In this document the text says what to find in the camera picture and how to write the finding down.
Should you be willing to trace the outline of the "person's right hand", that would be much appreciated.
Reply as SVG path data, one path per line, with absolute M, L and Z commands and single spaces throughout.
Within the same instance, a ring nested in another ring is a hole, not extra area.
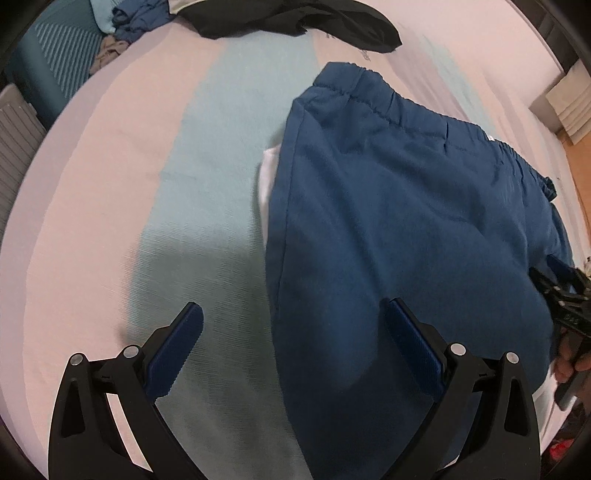
M 574 373 L 590 369 L 590 353 L 582 354 L 575 359 L 573 336 L 564 328 L 560 330 L 560 342 L 554 364 L 554 376 L 560 384 L 566 383 Z

